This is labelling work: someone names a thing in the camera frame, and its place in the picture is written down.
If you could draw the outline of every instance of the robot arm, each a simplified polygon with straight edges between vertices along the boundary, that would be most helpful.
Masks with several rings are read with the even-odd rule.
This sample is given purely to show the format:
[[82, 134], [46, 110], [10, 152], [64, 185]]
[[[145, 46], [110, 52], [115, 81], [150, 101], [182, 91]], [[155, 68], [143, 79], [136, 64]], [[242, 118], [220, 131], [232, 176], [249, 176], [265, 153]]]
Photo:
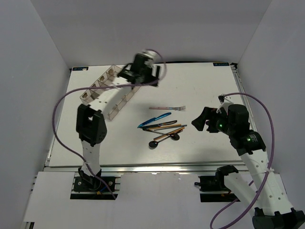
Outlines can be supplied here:
[[[285, 192], [278, 185], [272, 169], [268, 169], [266, 146], [258, 132], [250, 130], [249, 113], [245, 106], [233, 104], [230, 99], [219, 96], [221, 106], [205, 107], [201, 115], [192, 121], [198, 131], [207, 124], [210, 133], [223, 132], [245, 163], [257, 189], [266, 171], [267, 181], [250, 214], [256, 229], [296, 229], [305, 222], [303, 211], [295, 211]], [[221, 167], [215, 176], [220, 187], [232, 190], [247, 207], [256, 193], [243, 181], [233, 166]]]
[[[156, 81], [159, 78], [160, 66], [156, 67], [156, 76], [153, 76], [153, 63], [156, 59], [156, 53], [145, 50], [135, 55], [133, 63], [126, 65], [113, 81], [113, 86], [120, 84], [145, 84]], [[103, 92], [98, 98], [89, 105], [81, 104], [77, 110], [76, 131], [81, 140], [83, 157], [86, 159], [82, 167], [79, 168], [79, 174], [82, 180], [90, 188], [96, 190], [101, 182], [95, 178], [87, 168], [87, 164], [92, 172], [98, 177], [101, 176], [100, 167], [100, 146], [107, 134], [107, 128], [103, 114], [108, 114], [115, 104], [132, 87], [115, 87]]]

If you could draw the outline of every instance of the white wall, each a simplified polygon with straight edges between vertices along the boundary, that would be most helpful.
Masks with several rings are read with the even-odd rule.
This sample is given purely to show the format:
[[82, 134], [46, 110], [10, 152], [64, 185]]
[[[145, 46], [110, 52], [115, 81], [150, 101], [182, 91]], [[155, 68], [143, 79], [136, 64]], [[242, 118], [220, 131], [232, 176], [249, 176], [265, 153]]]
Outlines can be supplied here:
[[[273, 0], [239, 62], [245, 90], [270, 109], [275, 125], [274, 168], [290, 200], [305, 210], [305, 1]], [[251, 102], [259, 132], [270, 146], [263, 109]]]
[[32, 0], [69, 67], [124, 64], [143, 48], [167, 61], [238, 62], [271, 0]]
[[69, 70], [29, 0], [0, 1], [0, 228], [19, 229]]

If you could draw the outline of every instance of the fork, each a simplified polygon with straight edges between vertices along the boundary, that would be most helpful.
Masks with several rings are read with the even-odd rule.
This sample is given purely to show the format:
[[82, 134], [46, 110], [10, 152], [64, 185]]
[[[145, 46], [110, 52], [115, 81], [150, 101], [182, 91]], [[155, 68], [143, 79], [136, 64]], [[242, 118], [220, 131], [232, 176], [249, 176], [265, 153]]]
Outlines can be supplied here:
[[167, 106], [150, 106], [149, 109], [153, 110], [174, 110], [174, 111], [185, 111], [186, 106], [179, 107], [167, 107]]

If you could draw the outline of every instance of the white panel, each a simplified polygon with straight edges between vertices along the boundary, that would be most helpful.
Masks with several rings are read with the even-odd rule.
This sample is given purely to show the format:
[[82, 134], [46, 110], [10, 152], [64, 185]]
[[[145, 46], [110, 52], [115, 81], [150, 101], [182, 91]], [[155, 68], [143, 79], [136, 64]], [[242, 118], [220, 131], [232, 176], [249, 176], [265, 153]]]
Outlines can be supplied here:
[[69, 70], [29, 0], [0, 1], [0, 228], [19, 229]]
[[[108, 66], [89, 67], [88, 71], [72, 72], [68, 91], [89, 86], [99, 78]], [[101, 143], [101, 165], [134, 165], [152, 163], [215, 162], [240, 160], [230, 145], [228, 136], [198, 132], [191, 125], [205, 106], [218, 107], [219, 95], [237, 92], [237, 86], [229, 66], [214, 67], [212, 63], [168, 64], [168, 72], [159, 87], [141, 88], [128, 104], [112, 120], [106, 120], [107, 136]], [[60, 139], [82, 154], [81, 142], [76, 128], [77, 107], [81, 104], [82, 91], [66, 97], [58, 128]], [[241, 104], [240, 96], [232, 100]], [[151, 150], [148, 143], [157, 134], [144, 132], [137, 126], [168, 111], [150, 110], [150, 106], [186, 106], [186, 111], [172, 114], [155, 123], [177, 120], [188, 126], [180, 134], [179, 141], [161, 142]], [[80, 158], [55, 141], [50, 166], [80, 166]]]
[[[305, 209], [304, 116], [305, 2], [273, 0], [240, 63], [245, 90], [261, 99], [275, 125], [274, 168], [281, 172], [290, 201]], [[270, 151], [270, 126], [255, 102], [252, 111]]]
[[238, 62], [271, 0], [32, 0], [69, 67], [125, 64], [143, 48], [167, 61]]
[[[113, 200], [70, 200], [74, 173], [40, 172], [24, 220], [38, 229], [206, 229], [214, 214], [228, 203], [201, 203], [195, 174], [127, 174]], [[243, 175], [250, 182], [249, 175]], [[242, 211], [235, 203], [214, 223], [220, 228]], [[234, 229], [252, 228], [249, 215]]]

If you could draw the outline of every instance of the white table surface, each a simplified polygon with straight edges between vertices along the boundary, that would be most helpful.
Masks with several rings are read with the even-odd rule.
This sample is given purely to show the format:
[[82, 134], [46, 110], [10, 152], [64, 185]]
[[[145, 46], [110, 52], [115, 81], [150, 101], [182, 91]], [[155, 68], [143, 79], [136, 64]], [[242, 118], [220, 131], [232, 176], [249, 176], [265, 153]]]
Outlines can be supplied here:
[[[92, 66], [88, 71], [73, 71], [67, 91], [90, 86], [109, 66]], [[101, 165], [143, 165], [154, 163], [240, 161], [237, 152], [222, 134], [198, 132], [191, 121], [197, 118], [205, 106], [218, 107], [220, 94], [238, 92], [229, 66], [214, 67], [213, 63], [172, 63], [159, 87], [142, 87], [112, 120], [106, 120], [107, 136], [101, 144]], [[80, 95], [75, 92], [65, 98], [58, 135], [75, 151], [82, 153], [81, 142], [75, 131], [77, 107]], [[241, 97], [232, 97], [242, 104]], [[155, 123], [178, 120], [188, 126], [180, 134], [179, 141], [167, 139], [154, 150], [148, 148], [156, 134], [144, 132], [137, 126], [168, 111], [149, 110], [149, 106], [186, 106], [185, 112], [172, 114]], [[80, 166], [80, 158], [64, 149], [57, 141], [51, 150], [51, 167]]]
[[[249, 174], [242, 174], [250, 182]], [[279, 174], [278, 183], [284, 190]], [[74, 173], [40, 172], [24, 217], [34, 229], [207, 229], [228, 203], [201, 203], [196, 174], [126, 174], [116, 200], [70, 200]], [[245, 209], [237, 202], [222, 213], [214, 228], [235, 219]], [[253, 228], [246, 215], [233, 229]]]

